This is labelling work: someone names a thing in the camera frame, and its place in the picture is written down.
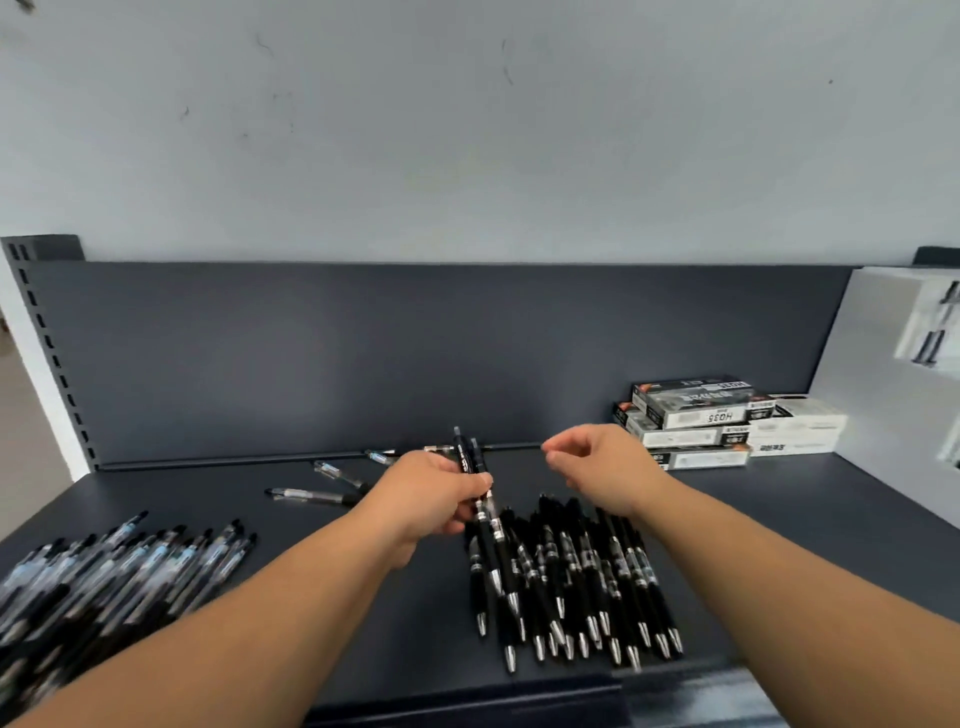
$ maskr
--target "pile of pens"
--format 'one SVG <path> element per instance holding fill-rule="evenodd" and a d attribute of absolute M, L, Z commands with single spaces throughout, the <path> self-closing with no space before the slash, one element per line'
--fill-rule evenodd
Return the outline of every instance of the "pile of pens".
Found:
<path fill-rule="evenodd" d="M 487 465 L 475 439 L 454 428 L 465 473 Z M 640 670 L 640 653 L 663 660 L 683 655 L 680 631 L 647 558 L 639 532 L 626 519 L 596 509 L 588 519 L 577 498 L 566 504 L 541 496 L 522 519 L 497 511 L 492 492 L 474 503 L 476 520 L 464 532 L 470 563 L 470 604 L 486 637 L 494 600 L 497 640 L 507 670 L 516 650 L 531 643 L 538 662 L 609 654 L 614 667 Z"/>
<path fill-rule="evenodd" d="M 240 521 L 136 533 L 146 516 L 36 548 L 0 581 L 0 724 L 208 602 L 256 544 Z"/>

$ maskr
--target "pen grip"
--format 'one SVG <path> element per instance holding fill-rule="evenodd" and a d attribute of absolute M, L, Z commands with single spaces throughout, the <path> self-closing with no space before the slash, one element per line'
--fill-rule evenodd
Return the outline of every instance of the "pen grip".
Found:
<path fill-rule="evenodd" d="M 470 573 L 470 607 L 474 615 L 487 611 L 487 580 L 482 571 Z"/>
<path fill-rule="evenodd" d="M 479 519 L 477 520 L 477 527 L 480 531 L 480 538 L 477 539 L 477 544 L 480 546 L 480 558 L 483 559 L 484 566 L 487 568 L 487 571 L 498 569 L 496 564 L 497 552 L 496 541 L 493 538 L 493 527 L 490 525 L 489 521 L 480 521 Z"/>
<path fill-rule="evenodd" d="M 666 598 L 663 596 L 663 590 L 660 588 L 660 584 L 650 584 L 649 590 L 650 600 L 653 602 L 654 609 L 657 610 L 660 620 L 668 629 L 676 629 L 677 623 L 673 620 L 673 615 L 670 613 L 670 607 L 667 606 Z"/>
<path fill-rule="evenodd" d="M 570 570 L 570 580 L 573 582 L 574 595 L 580 601 L 580 611 L 583 612 L 583 619 L 586 619 L 588 615 L 593 615 L 593 605 L 587 591 L 587 581 L 584 579 L 583 572 L 576 570 Z"/>
<path fill-rule="evenodd" d="M 603 588 L 603 577 L 596 569 L 584 569 L 584 578 L 587 580 L 594 612 L 609 612 L 607 591 Z"/>

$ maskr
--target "left hand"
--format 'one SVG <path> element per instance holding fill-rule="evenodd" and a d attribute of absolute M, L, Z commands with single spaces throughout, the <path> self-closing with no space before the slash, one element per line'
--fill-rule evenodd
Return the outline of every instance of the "left hand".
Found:
<path fill-rule="evenodd" d="M 473 502 L 492 484 L 489 473 L 461 473 L 442 455 L 415 450 L 397 460 L 353 511 L 394 535 L 396 561 L 403 566 L 427 534 L 463 531 L 473 518 Z"/>

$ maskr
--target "wall stain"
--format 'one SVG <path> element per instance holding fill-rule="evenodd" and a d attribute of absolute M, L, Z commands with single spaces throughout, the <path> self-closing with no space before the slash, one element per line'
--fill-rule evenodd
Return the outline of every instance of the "wall stain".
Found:
<path fill-rule="evenodd" d="M 267 53 L 270 54 L 270 58 L 272 59 L 276 58 L 276 55 L 274 54 L 274 49 L 260 39 L 260 33 L 254 34 L 253 40 L 256 42 L 258 46 L 260 46 L 261 48 L 263 48 L 263 50 L 265 50 Z"/>

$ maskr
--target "right hand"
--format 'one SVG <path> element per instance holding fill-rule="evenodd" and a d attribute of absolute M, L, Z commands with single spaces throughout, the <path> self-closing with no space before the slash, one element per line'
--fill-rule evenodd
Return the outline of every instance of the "right hand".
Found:
<path fill-rule="evenodd" d="M 605 511 L 642 517 L 645 504 L 668 485 L 667 475 L 640 441 L 618 425 L 579 425 L 541 446 L 551 470 Z"/>

